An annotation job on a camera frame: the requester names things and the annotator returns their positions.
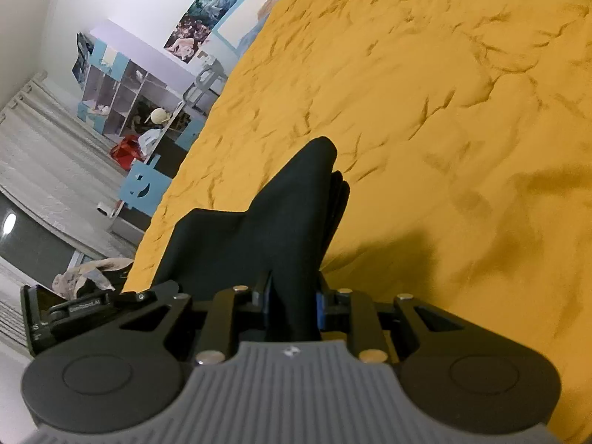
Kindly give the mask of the mustard yellow bedspread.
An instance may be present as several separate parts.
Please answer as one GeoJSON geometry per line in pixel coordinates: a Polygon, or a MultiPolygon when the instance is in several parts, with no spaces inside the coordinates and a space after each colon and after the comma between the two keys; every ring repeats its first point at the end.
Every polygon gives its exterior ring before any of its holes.
{"type": "Polygon", "coordinates": [[[322,270],[544,354],[591,437],[591,0],[280,0],[162,198],[127,287],[190,209],[242,211],[314,137],[351,194],[322,270]]]}

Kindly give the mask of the white blue shelf unit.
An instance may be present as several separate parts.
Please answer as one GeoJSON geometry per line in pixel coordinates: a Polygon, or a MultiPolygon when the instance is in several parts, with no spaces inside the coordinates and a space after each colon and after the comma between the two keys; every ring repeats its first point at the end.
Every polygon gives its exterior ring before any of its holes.
{"type": "Polygon", "coordinates": [[[94,39],[77,117],[117,141],[132,133],[138,106],[178,115],[194,76],[161,51],[110,20],[90,31],[94,39]]]}

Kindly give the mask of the cream round hat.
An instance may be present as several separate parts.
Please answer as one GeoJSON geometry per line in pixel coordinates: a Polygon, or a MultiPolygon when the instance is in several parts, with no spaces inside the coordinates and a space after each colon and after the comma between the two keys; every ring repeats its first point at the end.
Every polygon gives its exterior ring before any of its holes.
{"type": "Polygon", "coordinates": [[[164,109],[164,108],[156,108],[154,109],[147,119],[145,119],[146,124],[155,125],[155,126],[162,126],[169,122],[171,119],[171,115],[164,109]]]}

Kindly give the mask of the cluttered desk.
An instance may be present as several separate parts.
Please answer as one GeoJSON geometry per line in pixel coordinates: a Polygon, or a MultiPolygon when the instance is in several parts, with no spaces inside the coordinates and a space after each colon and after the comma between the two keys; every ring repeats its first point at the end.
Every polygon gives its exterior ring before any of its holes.
{"type": "Polygon", "coordinates": [[[161,132],[144,163],[160,174],[174,178],[204,129],[206,121],[207,117],[198,113],[180,133],[175,133],[170,127],[166,132],[161,132]]]}

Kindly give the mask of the blue smiley chair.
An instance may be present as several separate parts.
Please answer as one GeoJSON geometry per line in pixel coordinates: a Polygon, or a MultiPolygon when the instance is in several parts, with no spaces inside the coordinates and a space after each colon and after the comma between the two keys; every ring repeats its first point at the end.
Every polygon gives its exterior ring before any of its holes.
{"type": "Polygon", "coordinates": [[[118,199],[130,209],[154,215],[172,182],[169,176],[155,169],[160,159],[161,156],[155,154],[147,164],[137,159],[131,163],[118,193],[118,199]]]}

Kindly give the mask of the black pants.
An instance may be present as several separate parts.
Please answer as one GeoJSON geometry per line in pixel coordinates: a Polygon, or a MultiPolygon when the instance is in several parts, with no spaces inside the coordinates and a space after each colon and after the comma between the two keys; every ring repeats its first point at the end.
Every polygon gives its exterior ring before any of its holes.
{"type": "Polygon", "coordinates": [[[267,335],[273,342],[320,337],[320,267],[350,188],[333,165],[328,137],[309,141],[262,188],[245,212],[192,209],[174,227],[154,284],[174,281],[197,301],[270,279],[267,335]]]}

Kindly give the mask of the red bag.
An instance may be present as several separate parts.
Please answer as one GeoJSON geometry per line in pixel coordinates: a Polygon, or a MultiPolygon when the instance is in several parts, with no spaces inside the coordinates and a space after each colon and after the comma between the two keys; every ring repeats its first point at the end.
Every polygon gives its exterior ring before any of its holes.
{"type": "Polygon", "coordinates": [[[137,135],[127,135],[110,150],[110,157],[125,171],[131,169],[134,161],[145,159],[137,135]]]}

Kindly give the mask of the beige crumpled cloth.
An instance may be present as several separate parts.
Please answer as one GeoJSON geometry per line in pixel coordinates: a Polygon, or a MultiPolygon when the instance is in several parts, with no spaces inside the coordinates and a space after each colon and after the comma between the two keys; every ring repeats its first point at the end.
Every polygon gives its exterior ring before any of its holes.
{"type": "Polygon", "coordinates": [[[51,289],[55,294],[68,301],[77,299],[81,289],[87,283],[91,284],[92,289],[114,291],[115,287],[110,283],[108,277],[119,270],[129,268],[133,263],[134,260],[129,258],[91,260],[66,270],[63,274],[58,274],[53,279],[51,289]]]}

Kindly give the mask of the grey window curtain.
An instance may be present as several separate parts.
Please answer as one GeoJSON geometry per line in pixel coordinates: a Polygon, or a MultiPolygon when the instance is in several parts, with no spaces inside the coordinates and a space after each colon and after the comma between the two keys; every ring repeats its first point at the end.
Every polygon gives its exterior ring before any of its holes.
{"type": "Polygon", "coordinates": [[[100,212],[117,203],[124,171],[108,142],[72,116],[36,78],[1,108],[1,259],[50,287],[77,253],[131,259],[135,247],[100,212]]]}

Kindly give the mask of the grey plastic stool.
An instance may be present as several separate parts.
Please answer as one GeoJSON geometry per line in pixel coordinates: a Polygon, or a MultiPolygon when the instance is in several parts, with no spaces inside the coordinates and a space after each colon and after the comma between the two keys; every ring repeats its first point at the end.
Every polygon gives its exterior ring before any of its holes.
{"type": "Polygon", "coordinates": [[[205,113],[206,110],[200,107],[200,102],[206,99],[207,103],[214,104],[221,96],[228,75],[221,62],[214,56],[207,56],[202,62],[202,68],[194,82],[183,93],[183,102],[186,107],[205,113]]]}

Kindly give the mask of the anime wall poster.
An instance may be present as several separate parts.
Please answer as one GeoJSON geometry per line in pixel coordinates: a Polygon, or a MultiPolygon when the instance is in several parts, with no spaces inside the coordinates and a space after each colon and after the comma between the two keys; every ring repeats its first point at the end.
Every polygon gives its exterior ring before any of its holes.
{"type": "Polygon", "coordinates": [[[189,63],[214,28],[239,0],[194,0],[183,14],[164,49],[183,63],[189,63]]]}

